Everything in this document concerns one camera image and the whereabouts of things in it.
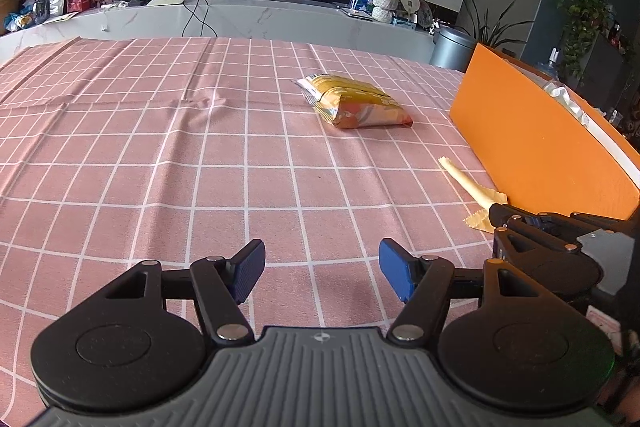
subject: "white basket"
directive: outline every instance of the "white basket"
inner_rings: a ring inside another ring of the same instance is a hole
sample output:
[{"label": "white basket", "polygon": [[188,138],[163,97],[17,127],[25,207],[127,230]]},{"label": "white basket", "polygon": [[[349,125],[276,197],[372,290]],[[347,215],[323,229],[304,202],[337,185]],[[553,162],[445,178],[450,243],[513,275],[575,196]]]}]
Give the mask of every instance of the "white basket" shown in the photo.
[{"label": "white basket", "polygon": [[391,22],[391,19],[393,18],[393,14],[389,10],[379,8],[377,6],[373,9],[371,16],[374,20],[378,22],[384,22],[386,24],[389,24]]},{"label": "white basket", "polygon": [[373,0],[373,6],[393,11],[398,8],[398,0]]}]

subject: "gray trash can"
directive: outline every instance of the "gray trash can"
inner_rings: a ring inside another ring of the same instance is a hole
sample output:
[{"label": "gray trash can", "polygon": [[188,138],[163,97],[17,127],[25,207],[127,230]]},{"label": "gray trash can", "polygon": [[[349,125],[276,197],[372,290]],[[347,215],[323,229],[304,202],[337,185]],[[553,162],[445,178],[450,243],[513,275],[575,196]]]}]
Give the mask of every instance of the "gray trash can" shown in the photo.
[{"label": "gray trash can", "polygon": [[441,28],[429,63],[431,66],[465,73],[474,54],[476,43],[477,41],[465,32],[453,28]]}]

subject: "table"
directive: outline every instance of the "table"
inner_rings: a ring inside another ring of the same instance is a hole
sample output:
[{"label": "table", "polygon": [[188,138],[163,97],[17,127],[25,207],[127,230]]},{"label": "table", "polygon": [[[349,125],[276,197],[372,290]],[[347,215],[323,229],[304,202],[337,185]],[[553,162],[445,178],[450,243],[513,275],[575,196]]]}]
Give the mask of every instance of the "table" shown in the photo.
[{"label": "table", "polygon": [[[331,71],[380,86],[414,126],[336,130],[296,84]],[[76,38],[0,69],[0,419],[42,409],[29,356],[47,325],[144,260],[188,267],[254,237],[264,325],[388,328],[378,267],[392,237],[481,267],[490,236],[436,159],[491,186],[447,116],[461,75],[400,58],[247,39]],[[475,307],[455,302],[450,317]],[[168,309],[196,321],[193,306]]]}]

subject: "blue gripper pad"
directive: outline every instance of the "blue gripper pad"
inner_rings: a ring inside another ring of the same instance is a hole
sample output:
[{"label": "blue gripper pad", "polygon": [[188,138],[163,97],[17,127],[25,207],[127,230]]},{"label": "blue gripper pad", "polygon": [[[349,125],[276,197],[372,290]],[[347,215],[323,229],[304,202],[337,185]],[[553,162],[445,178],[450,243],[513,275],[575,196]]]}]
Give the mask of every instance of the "blue gripper pad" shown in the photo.
[{"label": "blue gripper pad", "polygon": [[253,239],[242,250],[229,259],[232,277],[231,284],[226,288],[231,293],[236,304],[243,303],[254,289],[264,270],[264,243],[260,239]]},{"label": "blue gripper pad", "polygon": [[380,270],[402,302],[407,302],[420,282],[416,277],[420,260],[402,248],[393,239],[380,241],[378,249]]}]

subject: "plastic bag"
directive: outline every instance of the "plastic bag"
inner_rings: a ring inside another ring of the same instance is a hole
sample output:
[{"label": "plastic bag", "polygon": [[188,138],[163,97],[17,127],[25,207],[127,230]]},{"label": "plastic bag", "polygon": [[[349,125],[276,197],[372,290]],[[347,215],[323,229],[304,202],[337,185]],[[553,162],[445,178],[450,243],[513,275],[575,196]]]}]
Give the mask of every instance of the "plastic bag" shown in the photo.
[{"label": "plastic bag", "polygon": [[310,74],[295,83],[316,113],[340,129],[414,123],[396,100],[366,82],[334,74]]},{"label": "plastic bag", "polygon": [[4,18],[4,29],[8,32],[25,30],[33,25],[33,14],[28,9],[23,9],[20,13],[9,13],[9,15]]}]

